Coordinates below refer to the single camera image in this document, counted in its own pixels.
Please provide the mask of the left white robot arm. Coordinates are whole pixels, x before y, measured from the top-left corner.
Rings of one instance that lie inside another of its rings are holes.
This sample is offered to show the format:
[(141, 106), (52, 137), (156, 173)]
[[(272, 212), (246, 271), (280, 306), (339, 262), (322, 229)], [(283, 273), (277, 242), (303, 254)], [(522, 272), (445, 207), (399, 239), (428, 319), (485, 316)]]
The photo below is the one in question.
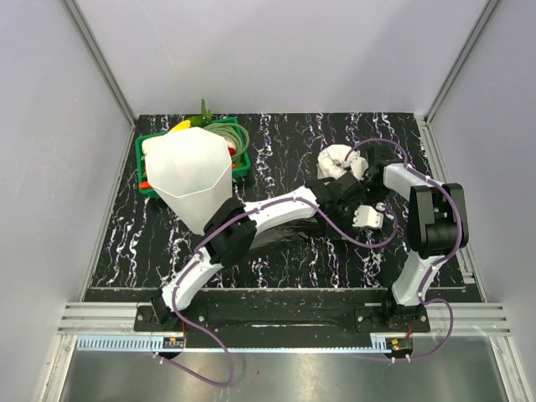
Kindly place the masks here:
[(151, 298), (152, 320), (164, 331), (178, 327), (181, 311), (196, 293), (218, 271), (243, 260), (255, 238), (267, 230), (316, 215), (336, 226), (351, 224), (364, 196), (362, 183), (347, 172), (337, 179), (313, 179), (263, 201), (227, 199), (205, 225), (190, 261)]

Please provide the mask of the white translucent trash bin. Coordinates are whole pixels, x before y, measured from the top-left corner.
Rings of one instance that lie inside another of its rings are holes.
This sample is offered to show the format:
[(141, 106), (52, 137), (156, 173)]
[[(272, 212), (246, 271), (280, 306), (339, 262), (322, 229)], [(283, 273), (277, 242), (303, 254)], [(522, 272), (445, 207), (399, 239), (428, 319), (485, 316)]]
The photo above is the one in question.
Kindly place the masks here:
[(164, 134), (145, 166), (151, 187), (196, 235), (233, 195), (227, 143), (203, 128)]

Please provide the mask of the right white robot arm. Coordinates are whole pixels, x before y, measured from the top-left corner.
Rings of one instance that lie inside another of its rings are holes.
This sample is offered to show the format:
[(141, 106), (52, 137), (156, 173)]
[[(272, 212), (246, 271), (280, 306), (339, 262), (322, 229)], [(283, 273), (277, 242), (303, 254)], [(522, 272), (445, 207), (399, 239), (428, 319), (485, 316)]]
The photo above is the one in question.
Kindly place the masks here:
[(468, 224), (463, 187), (437, 182), (397, 158), (386, 147), (365, 151), (367, 195), (375, 202), (389, 193), (407, 201), (406, 237), (410, 253), (399, 278), (391, 286), (393, 303), (381, 311), (381, 322), (393, 332), (410, 323), (408, 307), (424, 303), (439, 269), (466, 246)]

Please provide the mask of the black trash bag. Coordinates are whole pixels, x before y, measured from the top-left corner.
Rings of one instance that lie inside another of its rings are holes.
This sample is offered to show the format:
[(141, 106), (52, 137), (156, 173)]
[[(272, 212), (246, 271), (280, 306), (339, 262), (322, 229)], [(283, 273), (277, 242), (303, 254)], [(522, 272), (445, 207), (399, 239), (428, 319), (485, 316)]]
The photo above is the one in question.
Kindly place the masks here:
[(310, 239), (333, 237), (337, 233), (322, 218), (298, 219), (258, 233), (250, 253), (269, 253), (307, 244)]

